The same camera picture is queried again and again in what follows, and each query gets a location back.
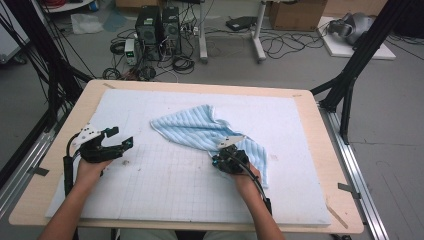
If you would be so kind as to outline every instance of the striped cloth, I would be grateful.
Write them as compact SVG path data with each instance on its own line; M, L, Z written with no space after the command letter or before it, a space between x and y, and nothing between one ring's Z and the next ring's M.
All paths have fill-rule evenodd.
M227 136L243 136L231 130L228 122L214 119L214 108L210 105L166 115L151 120L150 124L169 141L208 151L210 156L218 154L217 145ZM250 163L261 172L262 186L268 187L265 148L247 136L235 145L246 152Z

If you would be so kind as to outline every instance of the cardboard box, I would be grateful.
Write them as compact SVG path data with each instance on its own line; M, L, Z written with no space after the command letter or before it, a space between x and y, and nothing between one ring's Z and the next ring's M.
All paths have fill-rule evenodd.
M141 6L162 6L162 0L115 0L116 7L118 8L137 8Z
M275 30L314 31L327 0L302 0L297 3L273 3L269 20Z
M369 16L378 16L387 0L328 0L324 16L343 17L346 13L362 12Z

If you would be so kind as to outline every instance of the blue striped towel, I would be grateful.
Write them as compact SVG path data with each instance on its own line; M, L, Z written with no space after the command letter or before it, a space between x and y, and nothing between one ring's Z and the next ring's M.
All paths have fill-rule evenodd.
M208 151L210 156L214 156L219 152L217 145L227 136L243 136L243 134L231 130L228 122L214 119L213 113L212 106L201 105L151 120L150 124L166 139ZM249 137L235 145L246 152L250 163L261 172L262 186L267 188L265 148Z

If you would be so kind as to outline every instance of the desk leg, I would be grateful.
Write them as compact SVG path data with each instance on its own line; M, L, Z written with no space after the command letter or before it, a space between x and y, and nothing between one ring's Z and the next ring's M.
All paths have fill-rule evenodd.
M266 8L266 2L261 1L259 7L258 20L256 22L256 30L252 32L253 44L255 45L256 52L258 53L258 63L265 61L266 56L262 47L261 41L259 40L259 33L261 32L262 20L264 19L264 13Z
M199 51L200 61L204 64L208 63L208 50L206 49L205 36L205 20L205 0L200 0Z

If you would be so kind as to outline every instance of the wooden table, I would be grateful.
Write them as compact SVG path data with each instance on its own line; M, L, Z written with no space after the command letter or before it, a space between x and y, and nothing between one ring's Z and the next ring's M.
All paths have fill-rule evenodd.
M123 82L93 80L89 82L80 99L57 135L40 167L50 170L47 176L34 175L9 222L13 225L46 225L44 217L63 172L62 158L68 140L90 120L107 89L131 89L165 92L221 93L252 96L293 98L309 145L322 192L331 216L331 225L322 227L287 227L284 232L361 233L364 229L356 205L349 192L338 189L338 183L346 184L345 177L333 149L327 130L312 94L307 90L272 89L235 86L213 86L176 83ZM194 222L160 222L130 220L81 219L80 226L114 228L152 228L189 230L254 230L252 224L220 224Z

